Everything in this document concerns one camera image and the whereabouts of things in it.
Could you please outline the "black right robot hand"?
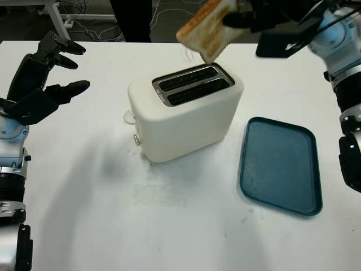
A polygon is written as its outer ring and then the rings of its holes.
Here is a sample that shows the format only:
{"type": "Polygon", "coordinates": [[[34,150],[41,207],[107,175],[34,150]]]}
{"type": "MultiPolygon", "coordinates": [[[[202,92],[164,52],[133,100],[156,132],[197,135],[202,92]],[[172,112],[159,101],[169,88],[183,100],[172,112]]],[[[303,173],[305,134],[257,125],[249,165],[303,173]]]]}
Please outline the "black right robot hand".
{"type": "Polygon", "coordinates": [[[260,32],[279,24],[299,22],[311,10],[315,1],[251,1],[250,11],[230,12],[223,17],[223,25],[260,32]]]}

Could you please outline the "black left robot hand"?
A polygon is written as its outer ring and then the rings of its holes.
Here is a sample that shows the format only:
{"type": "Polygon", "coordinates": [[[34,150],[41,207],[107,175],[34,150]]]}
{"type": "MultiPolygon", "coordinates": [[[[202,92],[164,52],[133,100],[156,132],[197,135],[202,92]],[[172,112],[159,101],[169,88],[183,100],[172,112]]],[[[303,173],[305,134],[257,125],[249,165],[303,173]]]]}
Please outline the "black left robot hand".
{"type": "Polygon", "coordinates": [[[43,89],[54,66],[77,69],[78,64],[62,55],[83,55],[86,49],[80,44],[58,36],[50,30],[40,40],[37,51],[23,57],[7,94],[7,99],[18,102],[36,89],[43,89]]]}

